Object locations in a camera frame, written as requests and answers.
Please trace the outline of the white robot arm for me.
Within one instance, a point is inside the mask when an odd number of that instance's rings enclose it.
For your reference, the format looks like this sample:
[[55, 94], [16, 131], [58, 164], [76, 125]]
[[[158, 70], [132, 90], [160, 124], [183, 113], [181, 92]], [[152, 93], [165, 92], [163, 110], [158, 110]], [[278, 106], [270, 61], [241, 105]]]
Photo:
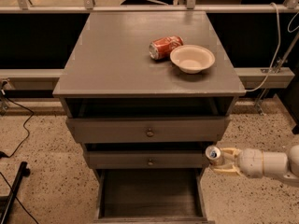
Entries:
[[209, 146], [206, 157], [210, 168], [217, 174], [247, 178], [265, 176], [299, 187], [299, 146], [292, 147], [289, 153]]

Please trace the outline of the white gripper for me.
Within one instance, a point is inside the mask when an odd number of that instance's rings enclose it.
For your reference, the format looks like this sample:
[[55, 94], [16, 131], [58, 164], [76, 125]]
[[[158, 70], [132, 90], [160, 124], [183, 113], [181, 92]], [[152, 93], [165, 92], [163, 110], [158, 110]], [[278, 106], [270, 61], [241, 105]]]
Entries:
[[[235, 147], [223, 147], [221, 149], [223, 157], [234, 161], [237, 158], [237, 164], [241, 173], [248, 178], [263, 177], [263, 153], [259, 149], [246, 148], [244, 150]], [[218, 175], [240, 176], [240, 172], [234, 166], [220, 168], [211, 166], [211, 170]]]

